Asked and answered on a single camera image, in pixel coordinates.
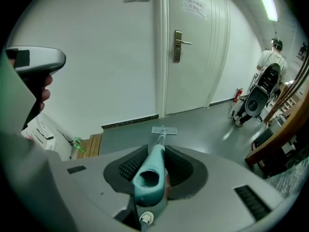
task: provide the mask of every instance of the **mop head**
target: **mop head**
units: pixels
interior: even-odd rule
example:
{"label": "mop head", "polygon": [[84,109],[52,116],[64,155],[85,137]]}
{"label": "mop head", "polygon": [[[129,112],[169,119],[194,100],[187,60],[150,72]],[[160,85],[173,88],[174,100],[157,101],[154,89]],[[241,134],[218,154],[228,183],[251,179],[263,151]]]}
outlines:
{"label": "mop head", "polygon": [[167,135],[177,135],[176,127],[164,127],[164,126],[153,126],[151,133],[161,134],[161,132],[165,129]]}

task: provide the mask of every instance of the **door handle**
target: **door handle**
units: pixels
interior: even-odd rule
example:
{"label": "door handle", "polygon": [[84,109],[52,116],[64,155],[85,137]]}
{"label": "door handle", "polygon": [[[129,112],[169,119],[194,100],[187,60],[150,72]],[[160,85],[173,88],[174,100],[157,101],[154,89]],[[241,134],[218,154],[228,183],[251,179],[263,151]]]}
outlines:
{"label": "door handle", "polygon": [[182,41],[182,32],[175,30],[175,50],[174,50],[174,62],[180,62],[180,53],[182,50],[182,44],[192,44],[191,42]]}

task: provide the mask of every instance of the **gray floor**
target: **gray floor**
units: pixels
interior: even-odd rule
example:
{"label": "gray floor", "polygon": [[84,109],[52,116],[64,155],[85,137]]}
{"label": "gray floor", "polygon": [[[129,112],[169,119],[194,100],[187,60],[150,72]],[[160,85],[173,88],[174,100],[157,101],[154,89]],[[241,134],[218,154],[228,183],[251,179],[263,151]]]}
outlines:
{"label": "gray floor", "polygon": [[177,127],[178,135],[168,135],[167,145],[176,145],[217,155],[247,167],[244,159],[251,151],[252,141],[263,132],[265,124],[251,118],[242,128],[228,118],[230,105],[226,102],[210,108],[200,108],[134,125],[104,130],[100,154],[108,154],[133,146],[156,143],[158,134],[152,126]]}

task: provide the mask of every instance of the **paper notice on door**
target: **paper notice on door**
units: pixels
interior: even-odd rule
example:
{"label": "paper notice on door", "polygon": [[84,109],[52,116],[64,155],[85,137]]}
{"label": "paper notice on door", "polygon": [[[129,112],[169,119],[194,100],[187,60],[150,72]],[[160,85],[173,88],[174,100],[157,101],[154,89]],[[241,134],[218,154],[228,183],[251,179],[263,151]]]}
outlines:
{"label": "paper notice on door", "polygon": [[183,10],[194,13],[208,20],[206,12],[206,3],[200,0],[183,0]]}

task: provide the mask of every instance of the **white sneaker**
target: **white sneaker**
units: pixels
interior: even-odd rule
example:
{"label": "white sneaker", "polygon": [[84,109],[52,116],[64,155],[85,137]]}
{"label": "white sneaker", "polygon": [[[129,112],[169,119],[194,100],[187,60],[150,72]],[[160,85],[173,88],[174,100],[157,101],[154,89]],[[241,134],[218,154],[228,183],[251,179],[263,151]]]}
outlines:
{"label": "white sneaker", "polygon": [[237,115],[237,114],[235,114],[234,116],[233,116],[233,120],[234,121],[238,121],[240,119],[240,117]]}
{"label": "white sneaker", "polygon": [[243,124],[241,124],[241,122],[239,120],[235,121],[235,125],[237,127],[243,127]]}
{"label": "white sneaker", "polygon": [[150,225],[154,221],[154,215],[150,211],[145,211],[140,216],[140,220],[143,221],[143,222],[146,222]]}

